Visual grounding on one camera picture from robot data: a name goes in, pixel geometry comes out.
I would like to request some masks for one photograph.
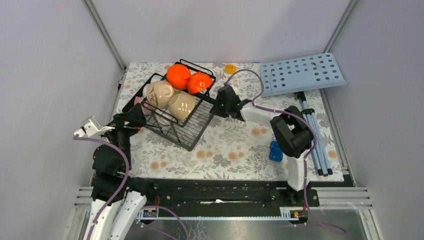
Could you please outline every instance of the white wall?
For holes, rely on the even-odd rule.
[[[82,1],[11,0],[0,73],[0,239],[60,239],[95,147],[73,132],[106,119],[120,71]]]
[[[322,53],[349,0],[94,0],[126,63]]]
[[[333,53],[331,104],[384,239],[424,239],[424,1],[359,1]]]

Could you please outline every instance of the orange bowl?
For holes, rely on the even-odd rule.
[[[188,93],[189,94],[196,94],[198,92],[201,92],[205,89],[207,89],[210,85],[212,85],[212,79],[203,72],[196,72],[195,74],[190,76],[190,79],[188,80]]]
[[[166,79],[174,89],[184,90],[189,82],[190,70],[181,64],[174,64],[168,68]]]

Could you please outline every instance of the blue object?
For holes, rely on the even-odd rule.
[[[272,141],[269,146],[269,160],[276,162],[281,162],[283,160],[283,151],[281,151],[277,141]]]
[[[262,97],[348,84],[332,53],[262,63]]]

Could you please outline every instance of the blue block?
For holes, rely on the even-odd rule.
[[[269,146],[269,160],[281,162],[283,160],[283,152],[278,146],[277,141],[272,141]]]
[[[262,97],[348,84],[332,53],[262,63]]]

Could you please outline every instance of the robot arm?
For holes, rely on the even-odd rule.
[[[255,108],[251,100],[240,100],[230,85],[221,87],[217,92],[216,103],[211,110],[215,115],[246,122],[254,122],[272,128],[278,146],[287,156],[288,184],[295,191],[302,190],[304,186],[303,155],[311,147],[312,134],[304,123],[285,114],[265,111]],[[285,109],[303,118],[299,109],[289,106]]]

